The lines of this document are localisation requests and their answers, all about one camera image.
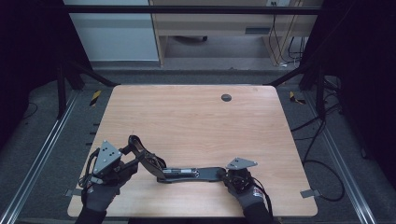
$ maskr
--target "wooden table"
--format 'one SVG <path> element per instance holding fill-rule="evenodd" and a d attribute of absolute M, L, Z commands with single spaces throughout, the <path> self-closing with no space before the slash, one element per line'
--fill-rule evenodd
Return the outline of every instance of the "wooden table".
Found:
<path fill-rule="evenodd" d="M 232 100 L 224 102 L 223 94 Z M 169 167 L 225 167 L 235 157 L 256 161 L 258 165 L 248 169 L 270 195 L 274 216 L 311 217 L 318 211 L 313 198 L 300 194 L 309 185 L 274 87 L 121 85 L 110 97 L 92 151 L 105 139 L 125 147 L 131 134 Z M 130 153 L 122 160 L 133 158 Z M 81 206 L 74 196 L 68 214 L 78 216 Z M 142 165 L 107 215 L 243 216 L 222 182 L 161 184 Z"/>

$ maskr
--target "black cable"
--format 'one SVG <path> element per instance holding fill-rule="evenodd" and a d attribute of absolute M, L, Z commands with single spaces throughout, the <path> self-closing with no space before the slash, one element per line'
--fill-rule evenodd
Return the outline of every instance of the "black cable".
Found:
<path fill-rule="evenodd" d="M 38 109 L 38 105 L 37 105 L 37 104 L 35 104 L 35 103 L 30 103 L 30 102 L 29 102 L 29 105 L 34 105 L 34 106 L 35 106 L 35 111 L 33 111 L 30 115 L 27 115 L 27 116 L 24 117 L 23 119 L 28 119 L 28 118 L 32 117 L 33 114 L 35 114 L 35 112 L 37 112 L 37 109 Z"/>
<path fill-rule="evenodd" d="M 345 187 L 343 181 L 341 180 L 340 175 L 338 175 L 338 174 L 334 171 L 334 169 L 332 169 L 332 167 L 326 165 L 325 163 L 323 163 L 323 162 L 321 162 L 321 161 L 306 160 L 304 164 L 307 164 L 307 163 L 309 163 L 309 162 L 317 163 L 317 164 L 320 164 L 320 165 L 324 166 L 324 167 L 327 168 L 330 172 L 332 172 L 332 173 L 335 175 L 335 177 L 338 179 L 338 181 L 341 183 L 341 189 L 342 189 L 342 190 L 341 190 L 341 194 L 340 194 L 340 196 L 338 196 L 337 198 L 325 197 L 325 196 L 324 196 L 323 194 L 321 194 L 321 193 L 320 193 L 320 196 L 319 196 L 319 197 L 322 198 L 322 199 L 324 199 L 324 200 L 326 200 L 326 201 L 333 202 L 333 203 L 341 201 L 341 199 L 343 199 L 344 196 L 345 196 L 346 187 Z"/>
<path fill-rule="evenodd" d="M 91 163 L 94 157 L 97 157 L 99 155 L 100 148 L 97 148 L 88 158 L 87 166 L 85 167 L 85 175 L 79 179 L 78 185 L 81 188 L 87 187 L 88 181 L 89 181 L 89 176 L 90 176 L 90 169 L 91 169 Z"/>
<path fill-rule="evenodd" d="M 288 35 L 289 32 L 290 32 L 290 30 L 291 30 L 291 26 L 292 26 L 292 24 L 293 24 L 293 22 L 294 22 L 295 16 L 296 16 L 296 15 L 293 15 L 293 18 L 291 19 L 291 23 L 290 23 L 290 25 L 289 25 L 289 29 L 288 29 L 286 35 Z M 291 62 L 291 61 L 285 60 L 285 59 L 283 58 L 282 51 L 281 51 L 281 47 L 280 47 L 280 44 L 279 44 L 279 40 L 277 39 L 276 28 L 275 28 L 275 22 L 276 22 L 276 14 L 274 14 L 273 25 L 272 25 L 272 29 L 271 29 L 271 32 L 270 32 L 270 35 L 269 35 L 269 40 L 268 40 L 269 45 L 270 45 L 270 49 L 271 49 L 273 55 L 275 55 L 274 50 L 273 50 L 273 48 L 272 48 L 272 46 L 271 46 L 271 35 L 272 35 L 272 32 L 274 32 L 274 35 L 275 35 L 275 38 L 276 38 L 276 43 L 277 43 L 277 48 L 278 48 L 278 50 L 279 50 L 279 56 L 280 56 L 280 58 L 284 61 L 284 63 L 294 63 L 295 61 Z"/>
<path fill-rule="evenodd" d="M 291 45 L 293 44 L 293 42 L 294 42 L 294 36 L 291 38 L 291 41 L 290 41 L 290 43 L 289 43 L 288 55 L 289 55 L 289 57 L 292 58 L 294 61 L 299 62 L 299 61 L 302 59 L 302 47 L 301 47 L 301 44 L 300 44 L 300 51 L 291 52 L 290 49 L 291 49 Z M 297 54 L 297 53 L 300 54 L 300 57 L 296 58 L 296 57 L 291 56 L 291 54 Z"/>
<path fill-rule="evenodd" d="M 302 161 L 303 166 L 304 166 L 304 164 L 305 164 L 305 161 L 306 161 L 306 158 L 308 157 L 309 152 L 311 151 L 312 146 L 313 146 L 314 143 L 315 143 L 315 140 L 316 140 L 317 137 L 319 136 L 320 130 L 323 128 L 323 125 L 324 125 L 325 123 L 326 123 L 326 119 L 324 119 L 324 120 L 320 123 L 317 132 L 315 133 L 314 137 L 312 138 L 312 141 L 311 141 L 311 143 L 309 144 L 308 150 L 305 152 L 305 155 L 304 155 L 304 158 L 303 158 L 303 161 Z"/>
<path fill-rule="evenodd" d="M 259 188 L 262 191 L 262 193 L 264 194 L 265 201 L 267 201 L 267 205 L 268 205 L 268 213 L 270 214 L 270 218 L 272 220 L 274 220 L 274 214 L 273 214 L 273 210 L 272 210 L 272 203 L 271 203 L 270 196 L 267 194 L 267 192 L 265 192 L 264 186 L 262 185 L 262 182 L 260 182 L 260 180 L 256 179 L 255 177 L 251 177 L 251 178 L 253 178 L 253 180 L 259 182 L 260 185 L 258 185 L 256 182 L 253 182 L 253 185 L 256 186 L 257 188 Z"/>
<path fill-rule="evenodd" d="M 338 106 L 339 106 L 339 104 L 332 105 L 331 107 L 329 107 L 328 109 L 326 109 L 326 114 L 331 113 L 332 110 L 335 109 L 335 108 L 338 107 Z M 295 131 L 298 131 L 298 130 L 300 130 L 300 129 L 306 127 L 306 126 L 308 126 L 309 124 L 313 123 L 313 122 L 314 122 L 315 120 L 317 120 L 317 119 L 320 119 L 320 116 L 314 117 L 313 119 L 307 121 L 306 123 L 304 123 L 304 124 L 302 124 L 302 125 L 300 125 L 300 126 L 298 126 L 298 127 L 296 127 L 296 128 L 291 129 L 290 131 L 291 131 L 292 133 L 295 132 Z"/>

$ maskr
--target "black glove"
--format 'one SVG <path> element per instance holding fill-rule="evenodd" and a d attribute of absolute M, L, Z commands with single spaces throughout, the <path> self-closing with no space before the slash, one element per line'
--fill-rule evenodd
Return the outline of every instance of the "black glove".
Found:
<path fill-rule="evenodd" d="M 131 179 L 131 176 L 137 172 L 137 164 L 129 169 L 127 175 L 122 176 L 118 183 L 111 185 L 99 185 L 88 183 L 87 187 L 81 192 L 81 200 L 85 207 L 96 211 L 104 212 L 108 206 L 113 202 L 116 195 L 120 194 L 120 188 Z"/>
<path fill-rule="evenodd" d="M 264 194 L 255 186 L 251 186 L 245 192 L 240 194 L 236 193 L 236 191 L 231 188 L 228 188 L 228 192 L 238 200 L 244 210 L 254 203 L 264 203 Z"/>

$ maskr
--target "cable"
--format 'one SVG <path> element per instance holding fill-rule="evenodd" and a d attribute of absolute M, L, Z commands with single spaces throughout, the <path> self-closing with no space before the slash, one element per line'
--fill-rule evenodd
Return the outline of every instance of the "cable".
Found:
<path fill-rule="evenodd" d="M 305 155 L 304 155 L 304 158 L 303 158 L 303 161 L 302 161 L 303 166 L 304 166 L 304 164 L 305 164 L 306 158 L 308 157 L 309 151 L 311 151 L 311 148 L 312 148 L 312 146 L 314 145 L 315 140 L 316 140 L 317 137 L 319 136 L 319 132 L 320 132 L 320 130 L 323 128 L 323 125 L 324 125 L 325 123 L 326 123 L 326 120 L 324 119 L 324 120 L 320 123 L 317 132 L 315 133 L 314 137 L 312 138 L 312 141 L 311 141 L 311 143 L 309 144 L 308 150 L 305 152 Z"/>
<path fill-rule="evenodd" d="M 336 94 L 336 93 L 331 93 L 331 94 L 327 95 L 326 97 L 324 97 L 324 100 L 326 100 L 326 99 L 329 98 L 330 96 L 334 96 L 334 95 L 336 96 L 337 94 Z M 339 107 L 339 106 L 340 106 L 340 104 L 332 105 L 331 107 L 329 107 L 328 109 L 326 109 L 325 115 L 331 114 L 331 113 L 332 113 L 333 111 L 335 111 L 336 108 Z M 291 131 L 294 132 L 294 131 L 300 130 L 300 129 L 302 129 L 303 127 L 306 127 L 307 125 L 311 124 L 312 122 L 314 122 L 314 121 L 317 120 L 317 119 L 319 119 L 319 116 L 317 116 L 317 117 L 315 117 L 315 118 L 309 120 L 308 122 L 304 123 L 303 125 L 301 125 L 301 126 L 295 128 L 295 129 L 292 129 Z M 316 140 L 317 137 L 323 132 L 325 125 L 326 125 L 326 119 L 323 119 L 323 120 L 321 121 L 320 125 L 319 125 L 318 130 L 315 132 L 315 135 L 314 135 L 313 137 L 310 137 L 310 138 L 303 138 L 303 139 L 295 139 L 295 140 L 312 139 L 312 141 L 311 141 L 311 143 L 309 144 L 309 147 L 308 147 L 307 151 L 305 152 L 304 157 L 303 157 L 303 159 L 302 159 L 302 165 L 303 165 L 303 167 L 305 167 L 305 165 L 306 165 L 307 163 L 309 163 L 309 162 L 316 163 L 316 164 L 320 164 L 320 165 L 324 166 L 326 169 L 328 169 L 331 173 L 333 173 L 333 174 L 335 175 L 335 177 L 338 179 L 338 181 L 339 181 L 339 183 L 340 183 L 340 185 L 341 185 L 341 189 L 342 189 L 341 194 L 340 194 L 338 197 L 336 197 L 336 198 L 330 198 L 330 197 L 326 197 L 326 196 L 324 196 L 322 193 L 320 193 L 319 197 L 322 198 L 323 200 L 326 200 L 326 201 L 329 201 L 329 202 L 339 202 L 340 200 L 342 200 L 342 199 L 344 198 L 344 196 L 345 196 L 345 191 L 346 191 L 346 190 L 345 190 L 344 183 L 343 183 L 341 177 L 340 177 L 340 176 L 334 171 L 334 169 L 332 169 L 329 165 L 327 165 L 327 164 L 325 164 L 325 163 L 323 163 L 323 162 L 321 162 L 321 161 L 308 160 L 308 159 L 307 159 L 307 157 L 308 157 L 308 155 L 309 155 L 309 152 L 311 151 L 312 146 L 313 146 L 314 143 L 315 143 L 315 140 Z"/>
<path fill-rule="evenodd" d="M 262 182 L 260 182 L 260 180 L 256 179 L 255 177 L 251 177 L 251 178 L 253 180 L 259 182 L 260 185 L 258 185 L 256 182 L 253 181 L 253 185 L 256 186 L 257 188 L 259 188 L 262 191 L 262 193 L 264 194 L 265 201 L 267 201 L 267 205 L 268 205 L 268 213 L 270 214 L 270 218 L 273 220 L 274 214 L 273 214 L 273 210 L 272 210 L 270 196 L 267 194 L 267 192 L 265 192 L 264 186 L 262 185 Z"/>
<path fill-rule="evenodd" d="M 320 165 L 324 166 L 324 167 L 327 168 L 330 172 L 332 172 L 332 173 L 335 175 L 335 177 L 338 179 L 338 181 L 341 183 L 341 189 L 342 189 L 342 190 L 341 190 L 341 194 L 340 194 L 340 196 L 338 196 L 337 198 L 325 197 L 325 196 L 324 196 L 323 194 L 321 194 L 321 193 L 320 193 L 320 196 L 319 196 L 319 197 L 322 198 L 322 199 L 324 199 L 324 200 L 326 200 L 326 201 L 333 202 L 333 203 L 341 201 L 341 199 L 343 199 L 344 196 L 345 196 L 345 194 L 346 194 L 346 187 L 344 186 L 344 183 L 343 183 L 343 181 L 341 180 L 340 175 L 338 175 L 338 174 L 334 171 L 334 169 L 332 169 L 332 167 L 326 165 L 325 163 L 323 163 L 323 162 L 321 162 L 321 161 L 306 160 L 306 161 L 305 161 L 305 164 L 307 164 L 307 163 L 309 163 L 309 162 L 317 163 L 317 164 L 320 164 Z"/>
<path fill-rule="evenodd" d="M 291 30 L 291 26 L 292 26 L 292 24 L 293 24 L 293 22 L 294 22 L 295 16 L 296 16 L 296 15 L 293 15 L 293 17 L 292 17 L 292 19 L 291 19 L 291 22 L 290 22 L 290 25 L 289 25 L 289 29 L 288 29 L 288 31 L 287 31 L 287 33 L 286 33 L 286 36 L 289 34 L 289 32 L 290 32 L 290 30 Z M 271 27 L 272 29 L 271 29 L 271 32 L 270 32 L 270 35 L 269 35 L 269 40 L 268 40 L 268 41 L 269 41 L 269 45 L 270 45 L 270 49 L 271 49 L 273 55 L 275 55 L 274 50 L 273 50 L 273 48 L 272 48 L 272 46 L 271 46 L 271 36 L 272 36 L 272 32 L 274 32 L 274 35 L 275 35 L 275 38 L 276 38 L 276 43 L 277 43 L 277 48 L 278 48 L 278 50 L 279 50 L 279 56 L 280 56 L 280 58 L 281 58 L 285 63 L 295 63 L 295 61 L 288 61 L 288 60 L 285 60 L 285 59 L 283 58 L 283 56 L 282 56 L 281 47 L 280 47 L 279 40 L 278 40 L 277 34 L 276 34 L 275 22 L 276 22 L 276 14 L 274 14 L 273 25 L 272 25 L 272 27 Z M 276 61 L 276 64 L 279 64 L 279 62 L 277 61 L 277 58 L 274 57 L 274 59 L 275 59 L 275 61 Z"/>
<path fill-rule="evenodd" d="M 34 105 L 35 106 L 35 111 L 33 111 L 30 115 L 27 115 L 26 117 L 24 117 L 22 119 L 28 119 L 28 118 L 32 117 L 33 114 L 35 114 L 35 112 L 37 112 L 37 109 L 38 109 L 38 105 L 37 104 L 29 102 L 29 105 Z"/>
<path fill-rule="evenodd" d="M 329 107 L 328 109 L 326 109 L 326 114 L 328 115 L 328 114 L 332 113 L 333 111 L 335 111 L 335 110 L 333 110 L 333 109 L 335 109 L 335 108 L 338 107 L 339 105 L 340 105 L 340 104 L 332 105 L 331 107 Z M 295 131 L 298 131 L 298 130 L 300 130 L 300 129 L 302 129 L 302 128 L 308 126 L 308 125 L 310 125 L 311 123 L 313 123 L 313 122 L 314 122 L 315 120 L 317 120 L 317 119 L 320 119 L 320 116 L 314 117 L 313 119 L 307 121 L 306 123 L 304 123 L 304 124 L 302 124 L 302 125 L 300 125 L 300 126 L 298 126 L 298 127 L 296 127 L 296 128 L 291 129 L 290 131 L 291 131 L 292 133 L 295 132 Z"/>
<path fill-rule="evenodd" d="M 91 169 L 91 163 L 94 157 L 97 157 L 99 155 L 100 148 L 97 148 L 88 158 L 87 166 L 85 167 L 85 175 L 79 179 L 78 185 L 82 188 L 87 187 L 88 181 L 90 180 L 90 169 Z"/>

